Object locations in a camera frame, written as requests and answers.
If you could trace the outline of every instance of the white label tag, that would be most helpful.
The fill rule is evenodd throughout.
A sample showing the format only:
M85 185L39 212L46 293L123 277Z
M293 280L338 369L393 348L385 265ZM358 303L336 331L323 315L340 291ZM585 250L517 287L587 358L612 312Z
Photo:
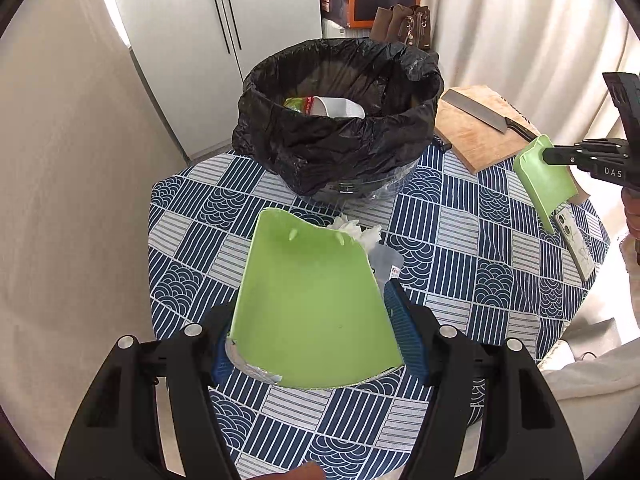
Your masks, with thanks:
M395 265L391 266L391 274L389 274L389 279L397 278L400 276L400 267L396 267Z

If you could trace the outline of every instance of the tablecloth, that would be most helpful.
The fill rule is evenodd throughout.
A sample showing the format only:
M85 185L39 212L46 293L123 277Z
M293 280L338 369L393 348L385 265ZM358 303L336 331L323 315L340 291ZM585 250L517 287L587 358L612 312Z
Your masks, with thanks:
M149 281L158 338L232 297L265 207L318 225L338 214L301 200L279 177L232 152L154 186ZM599 268L609 246L604 226L590 202L572 209ZM365 226L382 225L382 242L404 256L399 279L414 303L480 342L517 337L537 360L595 279L583 283L558 232L544 232L513 159L473 176L453 153L429 147L400 195L344 212ZM210 391L242 478L316 460L331 480L370 480L403 465L430 395L404 368L359 386L315 391L269 386L234 370ZM471 422L483 397L479 381Z

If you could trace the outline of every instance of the white phone case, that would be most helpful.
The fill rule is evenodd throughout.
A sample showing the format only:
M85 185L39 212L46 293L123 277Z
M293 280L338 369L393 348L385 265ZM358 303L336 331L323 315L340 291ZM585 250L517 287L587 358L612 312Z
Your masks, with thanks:
M586 282L596 268L591 252L584 237L575 223L574 213L571 207L564 206L554 214L556 225L560 229L562 238L569 247L569 252L574 259L575 266L580 273L581 279Z

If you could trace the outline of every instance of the green plastic container half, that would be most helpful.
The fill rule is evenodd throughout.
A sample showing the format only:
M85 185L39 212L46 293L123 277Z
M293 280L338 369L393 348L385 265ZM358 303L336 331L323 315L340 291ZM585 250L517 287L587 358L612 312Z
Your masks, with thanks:
M542 152L552 148L546 136L539 136L522 150L513 162L513 171L527 191L545 231L555 233L549 215L578 193L566 166L550 166L542 159Z
M276 208L258 216L229 337L289 388L357 384L402 365L362 246Z

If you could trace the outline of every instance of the metal pivot bolt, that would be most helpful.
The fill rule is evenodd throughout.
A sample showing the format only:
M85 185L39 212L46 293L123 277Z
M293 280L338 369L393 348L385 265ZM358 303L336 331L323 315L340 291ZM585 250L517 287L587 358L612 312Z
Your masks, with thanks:
M458 330L451 325L443 325L440 327L440 335L442 337L452 338L458 335Z
M519 352L522 350L522 343L517 339L509 339L507 341L507 348L509 350L513 350L514 352Z
M184 333L189 337L196 337L202 333L202 327L197 323L191 323L184 327Z
M133 338L130 335L124 335L120 339L118 339L118 346L120 348L130 348L133 346Z

